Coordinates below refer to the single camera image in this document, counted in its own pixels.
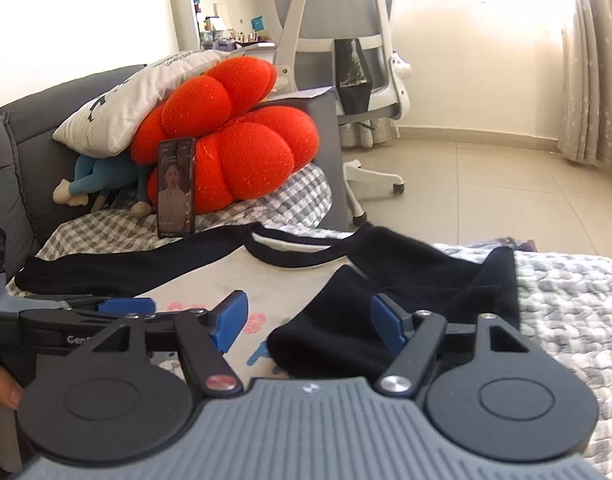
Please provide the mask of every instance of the sofa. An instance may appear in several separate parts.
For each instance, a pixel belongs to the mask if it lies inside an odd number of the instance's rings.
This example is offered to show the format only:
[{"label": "sofa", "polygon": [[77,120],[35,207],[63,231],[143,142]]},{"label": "sofa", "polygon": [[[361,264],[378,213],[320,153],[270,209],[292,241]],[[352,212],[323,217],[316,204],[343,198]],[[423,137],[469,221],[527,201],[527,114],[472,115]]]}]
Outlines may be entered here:
[{"label": "sofa", "polygon": [[[52,140],[52,133],[86,102],[125,81],[144,65],[133,65],[65,82],[0,107],[0,226],[6,231],[6,277],[10,279],[35,254],[58,225],[86,214],[89,206],[66,207],[52,201],[62,178],[71,180],[78,154]],[[333,206],[320,227],[346,230],[342,158],[335,97],[328,92],[283,104],[311,115],[320,130],[315,163],[331,187]]]}]

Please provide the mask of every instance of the beige floor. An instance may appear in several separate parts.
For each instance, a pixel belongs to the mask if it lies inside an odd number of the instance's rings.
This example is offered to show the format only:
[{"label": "beige floor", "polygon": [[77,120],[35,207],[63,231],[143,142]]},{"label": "beige floor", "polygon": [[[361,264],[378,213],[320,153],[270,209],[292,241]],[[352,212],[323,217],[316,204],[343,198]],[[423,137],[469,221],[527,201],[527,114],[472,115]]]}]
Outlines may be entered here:
[{"label": "beige floor", "polygon": [[468,244],[499,236],[540,251],[612,258],[612,174],[554,153],[430,140],[344,151],[368,170],[399,173],[406,192],[353,184],[369,221],[424,240]]}]

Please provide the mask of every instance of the blue plush toy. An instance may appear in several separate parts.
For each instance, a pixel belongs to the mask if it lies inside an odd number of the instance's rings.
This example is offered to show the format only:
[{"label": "blue plush toy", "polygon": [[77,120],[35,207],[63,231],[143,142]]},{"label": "blue plush toy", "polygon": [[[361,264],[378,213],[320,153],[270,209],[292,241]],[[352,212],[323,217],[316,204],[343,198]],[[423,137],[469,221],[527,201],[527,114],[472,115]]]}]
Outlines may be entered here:
[{"label": "blue plush toy", "polygon": [[137,204],[131,212],[142,217],[151,213],[148,203],[148,178],[151,166],[139,166],[131,159],[130,150],[109,158],[92,158],[80,155],[75,163],[75,178],[69,182],[65,178],[52,192],[52,200],[57,204],[80,206],[88,204],[88,195],[99,192],[99,204],[96,201],[93,210],[101,209],[108,196],[108,191],[122,189],[137,182]]}]

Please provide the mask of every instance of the smartphone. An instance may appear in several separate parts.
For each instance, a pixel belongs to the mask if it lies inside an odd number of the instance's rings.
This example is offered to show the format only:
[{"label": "smartphone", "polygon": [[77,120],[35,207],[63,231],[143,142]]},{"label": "smartphone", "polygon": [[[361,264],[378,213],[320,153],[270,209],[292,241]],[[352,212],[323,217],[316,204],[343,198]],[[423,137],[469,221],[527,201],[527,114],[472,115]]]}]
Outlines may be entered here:
[{"label": "smartphone", "polygon": [[158,153],[157,232],[160,238],[195,232],[195,139],[160,142]]}]

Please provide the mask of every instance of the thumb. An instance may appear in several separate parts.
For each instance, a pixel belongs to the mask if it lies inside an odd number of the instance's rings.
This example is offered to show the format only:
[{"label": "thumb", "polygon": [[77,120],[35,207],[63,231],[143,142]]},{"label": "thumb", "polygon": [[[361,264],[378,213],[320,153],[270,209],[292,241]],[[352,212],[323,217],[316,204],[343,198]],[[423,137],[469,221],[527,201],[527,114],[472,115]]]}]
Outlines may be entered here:
[{"label": "thumb", "polygon": [[14,410],[19,406],[23,389],[13,376],[0,366],[0,402]]}]

